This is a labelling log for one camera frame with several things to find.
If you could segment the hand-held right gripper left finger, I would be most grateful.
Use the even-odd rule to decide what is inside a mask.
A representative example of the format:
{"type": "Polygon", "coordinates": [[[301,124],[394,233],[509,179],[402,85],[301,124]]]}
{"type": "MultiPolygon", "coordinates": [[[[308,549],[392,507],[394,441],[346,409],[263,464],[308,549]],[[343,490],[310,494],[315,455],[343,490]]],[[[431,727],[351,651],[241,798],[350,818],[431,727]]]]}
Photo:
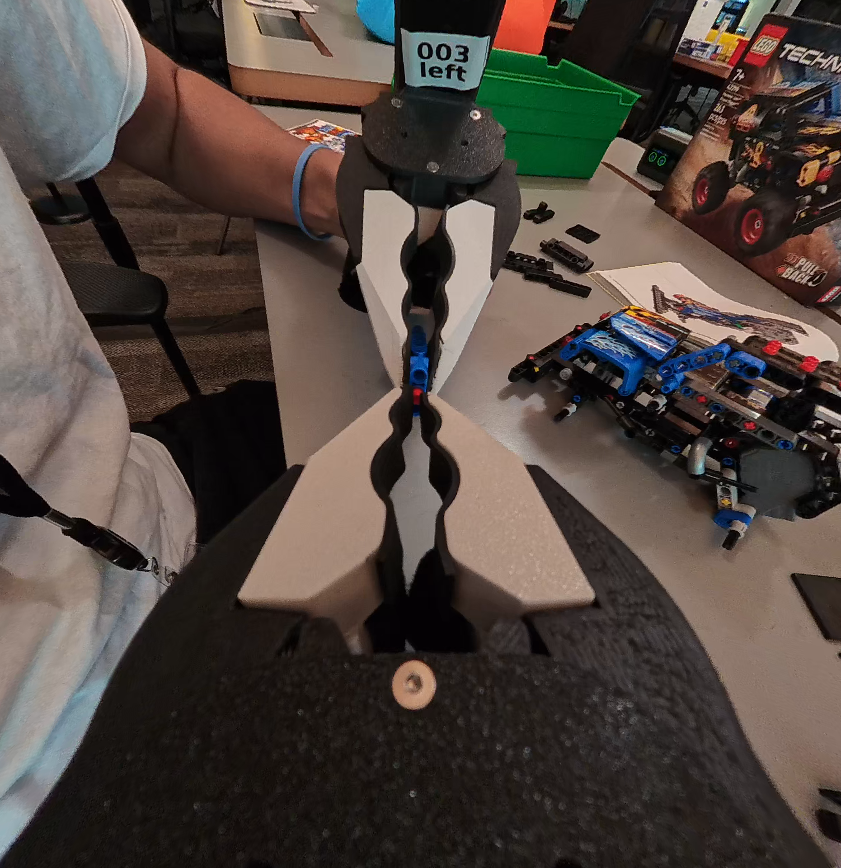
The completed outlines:
{"type": "Polygon", "coordinates": [[[404,641],[403,547],[391,493],[405,470],[413,393],[392,390],[302,468],[238,594],[246,609],[333,621],[370,646],[404,641]]]}

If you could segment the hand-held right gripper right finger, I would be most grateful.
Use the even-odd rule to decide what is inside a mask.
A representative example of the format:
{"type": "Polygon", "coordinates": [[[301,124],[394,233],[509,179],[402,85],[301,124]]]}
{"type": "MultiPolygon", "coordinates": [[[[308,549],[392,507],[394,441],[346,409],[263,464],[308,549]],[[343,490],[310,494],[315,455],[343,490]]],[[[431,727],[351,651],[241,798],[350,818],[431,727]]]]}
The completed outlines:
{"type": "Polygon", "coordinates": [[[441,500],[422,558],[422,651],[472,652],[499,623],[594,605],[517,454],[434,394],[422,398],[422,437],[441,500]]]}

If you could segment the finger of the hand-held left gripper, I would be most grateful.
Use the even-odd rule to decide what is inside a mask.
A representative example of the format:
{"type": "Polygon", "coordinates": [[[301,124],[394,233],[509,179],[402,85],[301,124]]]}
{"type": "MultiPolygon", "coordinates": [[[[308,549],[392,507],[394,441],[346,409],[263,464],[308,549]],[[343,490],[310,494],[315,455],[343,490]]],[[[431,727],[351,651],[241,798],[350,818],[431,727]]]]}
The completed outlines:
{"type": "Polygon", "coordinates": [[[392,190],[365,190],[362,217],[361,292],[385,371],[393,386],[401,387],[408,338],[403,302],[409,290],[403,252],[416,240],[417,211],[392,190]]]}
{"type": "Polygon", "coordinates": [[[449,208],[441,221],[449,272],[434,300],[431,392],[439,392],[458,362],[493,284],[495,209],[480,201],[449,208]]]}

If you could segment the blue lego panel piece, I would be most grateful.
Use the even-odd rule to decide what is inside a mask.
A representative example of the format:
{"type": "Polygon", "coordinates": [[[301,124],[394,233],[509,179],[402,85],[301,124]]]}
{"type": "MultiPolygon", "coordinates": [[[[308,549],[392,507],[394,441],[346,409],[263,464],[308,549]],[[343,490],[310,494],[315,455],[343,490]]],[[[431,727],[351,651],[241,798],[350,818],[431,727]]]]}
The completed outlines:
{"type": "MultiPolygon", "coordinates": [[[[429,353],[428,353],[428,341],[426,338],[426,332],[421,325],[414,325],[410,334],[410,344],[409,344],[409,369],[408,369],[408,381],[411,387],[412,397],[413,397],[413,388],[419,387],[424,391],[424,395],[428,392],[429,387],[429,353]]],[[[420,413],[422,397],[419,402],[415,403],[413,401],[413,415],[414,417],[418,417],[420,413]]]]}

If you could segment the colourful sticker sheet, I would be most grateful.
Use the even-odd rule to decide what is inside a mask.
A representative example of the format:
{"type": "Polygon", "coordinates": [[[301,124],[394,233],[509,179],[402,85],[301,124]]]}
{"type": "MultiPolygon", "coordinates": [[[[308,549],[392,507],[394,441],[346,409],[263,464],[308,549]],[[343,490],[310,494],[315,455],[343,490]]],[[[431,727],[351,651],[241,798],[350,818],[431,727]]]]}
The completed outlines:
{"type": "Polygon", "coordinates": [[[344,152],[347,139],[360,135],[353,129],[321,119],[289,127],[287,132],[308,144],[323,145],[339,153],[344,152]]]}

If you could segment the person's left forearm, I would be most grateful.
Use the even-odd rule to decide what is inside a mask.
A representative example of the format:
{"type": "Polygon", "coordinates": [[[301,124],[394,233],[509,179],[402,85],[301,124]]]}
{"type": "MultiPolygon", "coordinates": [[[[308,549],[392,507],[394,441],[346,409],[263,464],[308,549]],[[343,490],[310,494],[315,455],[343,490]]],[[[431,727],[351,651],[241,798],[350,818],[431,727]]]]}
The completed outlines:
{"type": "Polygon", "coordinates": [[[148,42],[143,49],[143,98],[115,157],[213,212],[296,226],[292,181],[306,144],[148,42]]]}

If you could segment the black long lego beam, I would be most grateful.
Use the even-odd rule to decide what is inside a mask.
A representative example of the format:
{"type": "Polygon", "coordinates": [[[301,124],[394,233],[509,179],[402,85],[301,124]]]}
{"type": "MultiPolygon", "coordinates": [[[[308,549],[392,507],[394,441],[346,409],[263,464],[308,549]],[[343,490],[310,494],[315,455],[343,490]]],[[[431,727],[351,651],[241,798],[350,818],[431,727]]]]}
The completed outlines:
{"type": "Polygon", "coordinates": [[[567,279],[551,270],[546,269],[527,269],[523,273],[524,279],[542,284],[554,291],[565,293],[567,295],[588,298],[591,294],[591,288],[584,284],[567,279]]]}

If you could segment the blue black lego truck model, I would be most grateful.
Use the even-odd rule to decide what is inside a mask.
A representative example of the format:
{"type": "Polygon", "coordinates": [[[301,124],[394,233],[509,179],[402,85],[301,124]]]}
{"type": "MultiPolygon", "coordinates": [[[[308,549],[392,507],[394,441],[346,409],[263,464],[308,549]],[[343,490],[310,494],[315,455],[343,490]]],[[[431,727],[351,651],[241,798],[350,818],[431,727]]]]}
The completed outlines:
{"type": "Polygon", "coordinates": [[[561,421],[591,402],[625,435],[715,488],[735,549],[756,516],[813,519],[841,505],[841,364],[779,340],[717,344],[641,307],[576,325],[527,355],[511,383],[557,375],[561,421]]]}

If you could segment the lego instruction booklet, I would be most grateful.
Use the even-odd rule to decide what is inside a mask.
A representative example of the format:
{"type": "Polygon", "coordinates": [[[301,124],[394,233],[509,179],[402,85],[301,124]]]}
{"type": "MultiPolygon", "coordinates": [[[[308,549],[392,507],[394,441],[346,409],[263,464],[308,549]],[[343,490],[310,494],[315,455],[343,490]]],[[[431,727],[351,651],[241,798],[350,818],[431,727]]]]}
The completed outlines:
{"type": "Polygon", "coordinates": [[[784,348],[820,361],[838,361],[838,345],[824,331],[799,317],[763,311],[724,297],[680,263],[595,270],[588,277],[621,295],[634,307],[651,311],[718,344],[734,336],[779,341],[784,348]]]}

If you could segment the lego set cardboard box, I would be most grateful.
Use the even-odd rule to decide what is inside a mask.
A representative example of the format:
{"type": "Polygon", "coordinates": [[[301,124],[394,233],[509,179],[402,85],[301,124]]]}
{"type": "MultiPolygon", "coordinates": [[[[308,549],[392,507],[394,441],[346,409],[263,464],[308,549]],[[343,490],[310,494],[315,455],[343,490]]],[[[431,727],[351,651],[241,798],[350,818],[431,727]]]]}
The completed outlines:
{"type": "Polygon", "coordinates": [[[841,307],[841,24],[767,15],[656,205],[807,307],[841,307]]]}

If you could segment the pile of small lego pieces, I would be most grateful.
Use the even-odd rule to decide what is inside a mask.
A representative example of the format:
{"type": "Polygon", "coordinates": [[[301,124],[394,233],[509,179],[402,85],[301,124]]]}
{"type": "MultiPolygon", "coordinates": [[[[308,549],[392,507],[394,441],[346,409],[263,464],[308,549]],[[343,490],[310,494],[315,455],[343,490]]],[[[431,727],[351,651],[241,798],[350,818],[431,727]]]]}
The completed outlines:
{"type": "Polygon", "coordinates": [[[825,838],[841,844],[841,791],[820,787],[818,795],[832,806],[815,809],[814,818],[818,828],[825,838]]]}

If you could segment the blue wristband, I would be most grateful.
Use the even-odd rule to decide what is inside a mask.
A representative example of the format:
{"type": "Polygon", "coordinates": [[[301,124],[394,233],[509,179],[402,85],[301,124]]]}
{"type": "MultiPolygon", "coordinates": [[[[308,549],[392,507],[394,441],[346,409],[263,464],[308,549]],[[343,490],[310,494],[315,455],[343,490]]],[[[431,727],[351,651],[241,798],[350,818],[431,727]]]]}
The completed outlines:
{"type": "Polygon", "coordinates": [[[297,228],[308,238],[324,241],[341,236],[336,196],[342,155],[324,144],[308,144],[296,162],[292,209],[297,228]]]}

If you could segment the green plastic bin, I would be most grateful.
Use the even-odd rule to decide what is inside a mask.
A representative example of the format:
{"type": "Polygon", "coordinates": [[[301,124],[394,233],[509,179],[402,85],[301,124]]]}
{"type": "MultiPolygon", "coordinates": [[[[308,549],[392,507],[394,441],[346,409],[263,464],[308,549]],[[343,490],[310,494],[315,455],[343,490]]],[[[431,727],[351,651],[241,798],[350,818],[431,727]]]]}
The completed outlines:
{"type": "Polygon", "coordinates": [[[639,99],[570,61],[492,49],[477,103],[504,127],[517,175],[589,179],[639,99]]]}

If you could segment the blue round object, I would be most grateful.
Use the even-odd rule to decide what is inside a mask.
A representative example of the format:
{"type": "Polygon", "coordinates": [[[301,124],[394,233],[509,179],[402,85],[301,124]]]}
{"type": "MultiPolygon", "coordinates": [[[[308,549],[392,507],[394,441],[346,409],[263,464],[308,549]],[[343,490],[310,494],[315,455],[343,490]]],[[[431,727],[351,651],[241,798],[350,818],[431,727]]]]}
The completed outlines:
{"type": "Polygon", "coordinates": [[[374,38],[386,44],[395,42],[395,1],[358,0],[356,13],[361,23],[374,38]]]}

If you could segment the orange bag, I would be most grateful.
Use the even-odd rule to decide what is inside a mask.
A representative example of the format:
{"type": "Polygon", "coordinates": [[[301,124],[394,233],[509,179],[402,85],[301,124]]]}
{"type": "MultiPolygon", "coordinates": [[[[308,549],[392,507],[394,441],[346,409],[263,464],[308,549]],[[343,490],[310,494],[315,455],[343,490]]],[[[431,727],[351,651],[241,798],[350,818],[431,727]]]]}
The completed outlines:
{"type": "Polygon", "coordinates": [[[538,56],[557,1],[506,1],[493,47],[538,56]]]}

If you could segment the desk with wooden edge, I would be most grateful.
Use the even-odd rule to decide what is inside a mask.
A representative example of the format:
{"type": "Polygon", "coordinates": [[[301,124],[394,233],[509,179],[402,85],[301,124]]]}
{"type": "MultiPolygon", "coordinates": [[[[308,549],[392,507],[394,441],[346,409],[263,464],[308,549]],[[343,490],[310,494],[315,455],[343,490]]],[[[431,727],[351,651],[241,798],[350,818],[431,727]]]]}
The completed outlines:
{"type": "Polygon", "coordinates": [[[230,85],[244,97],[362,107],[390,90],[393,46],[361,23],[356,3],[312,2],[311,14],[221,2],[230,85]]]}

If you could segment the black timer device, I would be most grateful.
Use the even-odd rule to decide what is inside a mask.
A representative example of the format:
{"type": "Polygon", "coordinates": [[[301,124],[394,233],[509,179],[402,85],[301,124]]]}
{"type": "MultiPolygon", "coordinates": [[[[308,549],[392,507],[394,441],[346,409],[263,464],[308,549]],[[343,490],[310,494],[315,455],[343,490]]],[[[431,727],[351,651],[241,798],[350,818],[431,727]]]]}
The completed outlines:
{"type": "Polygon", "coordinates": [[[658,127],[645,142],[644,152],[635,173],[664,186],[693,136],[674,127],[658,127]]]}

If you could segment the black office chair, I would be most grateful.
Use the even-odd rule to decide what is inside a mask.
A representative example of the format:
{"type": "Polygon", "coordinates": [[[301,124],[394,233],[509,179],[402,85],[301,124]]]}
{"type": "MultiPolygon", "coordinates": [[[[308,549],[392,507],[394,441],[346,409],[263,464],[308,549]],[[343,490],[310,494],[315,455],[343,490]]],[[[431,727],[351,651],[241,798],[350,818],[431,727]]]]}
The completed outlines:
{"type": "Polygon", "coordinates": [[[79,208],[54,183],[46,187],[49,197],[31,201],[38,222],[66,225],[92,220],[114,261],[62,265],[86,321],[95,327],[149,326],[187,392],[182,403],[132,423],[132,431],[157,440],[173,457],[194,496],[197,542],[204,545],[287,469],[276,386],[243,379],[221,392],[204,393],[167,324],[165,283],[140,270],[97,182],[76,182],[79,208]]]}

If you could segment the small colourful boxes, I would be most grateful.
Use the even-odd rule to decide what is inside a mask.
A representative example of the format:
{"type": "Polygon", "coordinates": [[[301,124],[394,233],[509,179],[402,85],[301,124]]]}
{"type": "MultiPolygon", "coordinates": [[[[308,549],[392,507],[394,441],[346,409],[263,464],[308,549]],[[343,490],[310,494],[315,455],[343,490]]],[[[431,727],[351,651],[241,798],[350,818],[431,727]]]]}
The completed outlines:
{"type": "Polygon", "coordinates": [[[683,57],[730,64],[747,40],[743,19],[749,1],[697,1],[676,53],[683,57]]]}

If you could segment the black square flat panel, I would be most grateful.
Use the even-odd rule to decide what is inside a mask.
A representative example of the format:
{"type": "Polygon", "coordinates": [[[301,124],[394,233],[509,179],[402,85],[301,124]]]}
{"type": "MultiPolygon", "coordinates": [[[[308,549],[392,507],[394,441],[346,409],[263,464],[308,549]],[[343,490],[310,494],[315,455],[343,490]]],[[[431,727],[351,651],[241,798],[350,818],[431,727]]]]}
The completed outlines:
{"type": "Polygon", "coordinates": [[[792,580],[821,635],[841,642],[841,577],[793,573],[792,580]]]}

